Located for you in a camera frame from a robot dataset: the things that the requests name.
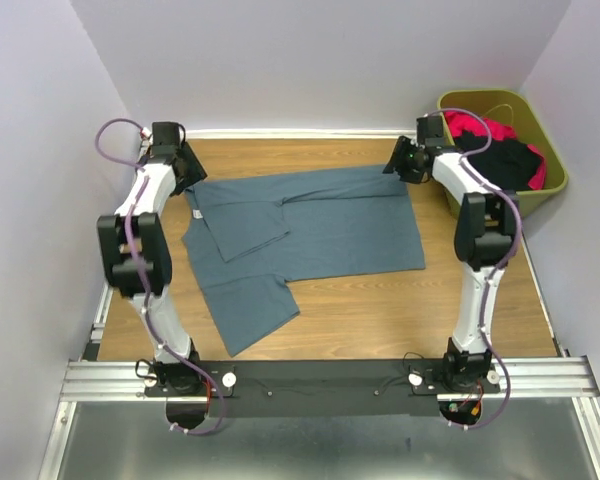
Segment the blue-grey t shirt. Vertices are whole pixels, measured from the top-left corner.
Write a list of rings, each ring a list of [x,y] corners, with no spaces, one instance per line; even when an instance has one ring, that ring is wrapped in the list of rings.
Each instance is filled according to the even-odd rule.
[[[422,270],[406,185],[380,165],[203,181],[188,188],[191,268],[231,356],[296,317],[289,283]]]

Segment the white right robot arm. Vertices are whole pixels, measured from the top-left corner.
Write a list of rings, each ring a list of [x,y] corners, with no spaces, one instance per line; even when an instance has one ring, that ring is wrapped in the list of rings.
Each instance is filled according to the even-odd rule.
[[[491,370],[497,290],[516,254],[522,222],[516,195],[487,180],[469,162],[471,155],[489,149],[492,138],[478,149],[458,151],[447,143],[444,113],[418,118],[416,137],[398,138],[383,172],[411,184],[433,179],[460,206],[454,236],[455,254],[463,266],[460,312],[435,374],[445,387],[459,391],[485,379]]]

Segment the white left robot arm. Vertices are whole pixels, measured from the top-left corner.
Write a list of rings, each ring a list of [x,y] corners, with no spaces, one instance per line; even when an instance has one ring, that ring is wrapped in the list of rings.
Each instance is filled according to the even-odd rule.
[[[134,171],[123,203],[96,222],[105,278],[134,307],[147,330],[154,357],[141,377],[145,385],[163,393],[195,395],[210,383],[197,365],[198,352],[169,293],[173,265],[161,215],[169,198],[205,180],[207,172],[187,141],[185,127],[174,121],[146,128],[126,119],[139,134],[138,158],[107,153],[101,140],[117,122],[105,122],[94,140],[99,155]]]

